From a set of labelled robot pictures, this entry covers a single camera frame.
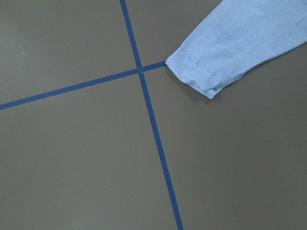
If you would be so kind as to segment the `light blue striped shirt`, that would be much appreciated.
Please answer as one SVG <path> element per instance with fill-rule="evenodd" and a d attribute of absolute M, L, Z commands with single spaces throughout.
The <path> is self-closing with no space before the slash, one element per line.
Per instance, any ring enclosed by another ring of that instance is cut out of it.
<path fill-rule="evenodd" d="M 306 41 L 306 1 L 224 0 L 166 65 L 181 82 L 212 99 L 250 69 Z"/>

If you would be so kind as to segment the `blue tape line crosswise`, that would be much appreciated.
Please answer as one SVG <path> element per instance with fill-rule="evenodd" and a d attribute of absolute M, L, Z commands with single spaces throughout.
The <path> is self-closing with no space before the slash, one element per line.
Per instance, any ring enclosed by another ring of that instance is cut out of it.
<path fill-rule="evenodd" d="M 0 105 L 0 109 L 5 110 L 5 109 L 16 107 L 16 106 L 19 106 L 19 105 L 22 105 L 22 104 L 31 103 L 31 102 L 34 102 L 34 101 L 42 100 L 42 99 L 53 97 L 53 96 L 56 96 L 56 95 L 76 91 L 76 90 L 79 90 L 79 89 L 91 87 L 91 86 L 98 85 L 98 84 L 105 83 L 105 82 L 109 82 L 109 81 L 114 81 L 114 80 L 125 78 L 125 77 L 128 77 L 128 76 L 132 76 L 134 74 L 140 73 L 140 71 L 147 72 L 147 71 L 150 71 L 150 70 L 153 70 L 153 69 L 158 69 L 158 68 L 161 68 L 161 67 L 164 67 L 164 66 L 166 66 L 166 64 L 165 64 L 164 61 L 162 61 L 162 62 L 158 62 L 158 63 L 154 63 L 154 64 L 151 64 L 151 65 L 144 66 L 144 67 L 141 68 L 141 70 L 138 70 L 138 69 L 127 70 L 127 71 L 116 73 L 116 74 L 113 74 L 113 75 L 101 77 L 101 78 L 98 78 L 98 79 L 94 79 L 94 80 L 82 82 L 82 83 L 79 83 L 79 84 L 67 86 L 67 87 L 64 87 L 64 88 L 57 89 L 57 90 L 53 90 L 53 91 L 49 91 L 49 92 L 45 92 L 45 93 L 40 93 L 40 94 L 37 94 L 37 95 L 34 95 L 34 96 L 22 98 L 22 99 L 19 99 L 19 100 L 16 100 L 16 101 L 4 103 L 4 104 Z"/>

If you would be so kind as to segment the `blue tape line lengthwise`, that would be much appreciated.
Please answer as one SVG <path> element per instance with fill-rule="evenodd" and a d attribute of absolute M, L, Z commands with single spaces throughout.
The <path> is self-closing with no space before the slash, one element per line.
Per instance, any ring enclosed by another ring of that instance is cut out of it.
<path fill-rule="evenodd" d="M 167 165 L 167 160 L 166 160 L 166 157 L 165 157 L 163 144 L 162 144 L 162 141 L 161 141 L 158 125 L 157 125 L 157 122 L 156 122 L 156 119 L 155 119 L 154 109 L 153 109 L 153 106 L 152 106 L 152 102 L 151 102 L 151 98 L 150 98 L 150 94 L 149 94 L 149 91 L 148 91 L 148 86 L 147 86 L 147 82 L 146 82 L 145 74 L 144 74 L 146 71 L 150 71 L 150 70 L 153 70 L 153 69 L 158 69 L 158 68 L 164 67 L 165 62 L 162 61 L 162 62 L 154 63 L 154 64 L 151 64 L 151 65 L 148 65 L 148 66 L 142 65 L 140 54 L 139 54 L 138 47 L 137 47 L 137 42 L 136 42 L 136 39 L 135 39 L 133 27 L 132 27 L 132 23 L 131 23 L 131 20 L 130 20 L 130 15 L 129 15 L 127 4 L 124 0 L 121 0 L 120 6 L 121 6 L 121 9 L 122 9 L 124 21 L 125 21 L 125 24 L 126 24 L 126 29 L 127 29 L 129 40 L 130 40 L 130 45 L 131 45 L 134 61 L 135 61 L 135 64 L 136 64 L 136 70 L 137 70 L 137 74 L 139 76 L 139 80 L 140 80 L 140 84 L 141 84 L 141 88 L 142 88 L 142 93 L 143 93 L 143 97 L 144 97 L 144 100 L 145 100 L 148 116 L 149 116 L 149 119 L 150 119 L 151 128 L 152 128 L 152 131 L 153 131 L 153 136 L 154 136 L 156 148 L 157 148 L 157 151 L 158 151 L 160 163 L 161 163 L 164 178 L 165 178 L 165 183 L 166 183 L 166 186 L 167 186 L 172 210 L 173 210 L 173 213 L 174 213 L 175 222 L 176 222 L 176 225 L 177 225 L 177 229 L 182 230 L 182 229 L 184 229 L 184 226 L 183 226 L 183 223 L 182 223 L 179 207 L 178 207 L 178 204 L 177 204 L 176 194 L 175 194 L 174 187 L 173 187 L 173 184 L 172 184 L 171 175 L 170 175 L 169 168 L 168 168 L 168 165 Z"/>

